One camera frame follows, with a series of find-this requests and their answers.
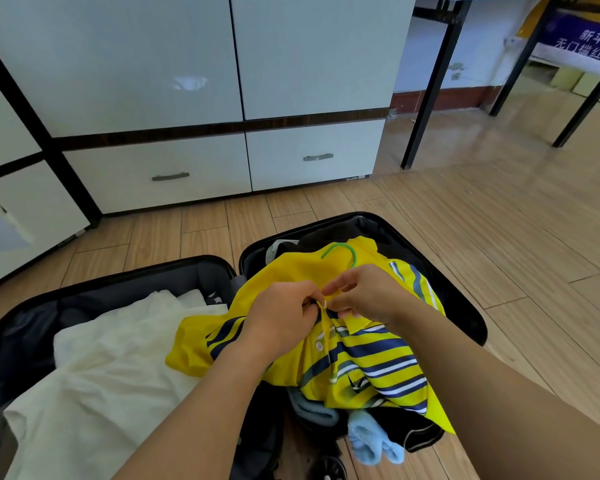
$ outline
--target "wooden floor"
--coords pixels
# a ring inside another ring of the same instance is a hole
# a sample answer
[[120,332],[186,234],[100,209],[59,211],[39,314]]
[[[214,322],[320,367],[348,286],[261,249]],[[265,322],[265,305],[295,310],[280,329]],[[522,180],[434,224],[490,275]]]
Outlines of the wooden floor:
[[[549,145],[581,102],[522,78],[497,119],[435,114],[414,171],[398,168],[412,127],[398,118],[370,179],[106,219],[0,286],[0,318],[42,292],[180,257],[237,268],[257,239],[364,210],[478,307],[490,352],[600,423],[600,104],[563,149]],[[477,478],[451,435],[398,466],[364,467],[341,445],[353,479]],[[278,477],[304,478],[314,453],[287,428]]]

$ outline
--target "metal handle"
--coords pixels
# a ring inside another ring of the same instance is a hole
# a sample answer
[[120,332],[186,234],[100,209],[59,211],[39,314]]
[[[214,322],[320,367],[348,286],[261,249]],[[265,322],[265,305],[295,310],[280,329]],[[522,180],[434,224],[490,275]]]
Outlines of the metal handle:
[[157,175],[155,177],[151,177],[154,182],[161,182],[163,180],[175,180],[176,178],[186,178],[190,177],[188,171],[181,171],[180,173],[174,173],[173,175]]
[[323,155],[313,155],[309,157],[304,157],[303,161],[305,162],[314,162],[318,160],[327,160],[327,158],[333,158],[333,153],[325,153]]

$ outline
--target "person's left hand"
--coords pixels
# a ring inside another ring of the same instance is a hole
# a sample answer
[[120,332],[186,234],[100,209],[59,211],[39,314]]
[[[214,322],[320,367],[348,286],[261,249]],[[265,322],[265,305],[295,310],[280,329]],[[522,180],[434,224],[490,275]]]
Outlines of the person's left hand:
[[315,323],[318,306],[311,299],[326,304],[311,281],[272,283],[253,301],[238,342],[262,355],[266,365],[291,352]]

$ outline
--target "person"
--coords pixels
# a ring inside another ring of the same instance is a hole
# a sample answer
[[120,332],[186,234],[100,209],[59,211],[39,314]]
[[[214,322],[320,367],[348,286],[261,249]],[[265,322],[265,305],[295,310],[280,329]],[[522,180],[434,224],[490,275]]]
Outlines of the person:
[[315,302],[382,322],[410,345],[481,479],[600,480],[600,425],[467,338],[384,270],[345,271],[322,290],[273,283],[240,338],[114,480],[227,479],[240,427],[266,367],[312,329]]

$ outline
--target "suitcase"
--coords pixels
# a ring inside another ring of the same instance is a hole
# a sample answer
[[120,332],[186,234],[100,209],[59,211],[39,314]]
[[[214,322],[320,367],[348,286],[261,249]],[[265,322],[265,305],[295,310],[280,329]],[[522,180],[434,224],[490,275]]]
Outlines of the suitcase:
[[[240,286],[264,267],[265,252],[275,240],[300,239],[343,224],[356,229],[357,235],[391,246],[397,255],[388,258],[407,253],[416,260],[414,265],[438,294],[448,318],[474,341],[485,343],[487,329],[480,313],[439,270],[384,219],[352,212],[254,242],[240,256],[240,275],[222,258],[197,256],[104,276],[24,301],[0,320],[0,409],[54,370],[53,337],[58,331],[164,289],[175,296],[196,288],[205,296],[216,292],[229,306]],[[281,451],[286,400],[281,388],[258,386],[240,432],[232,480],[272,478]]]

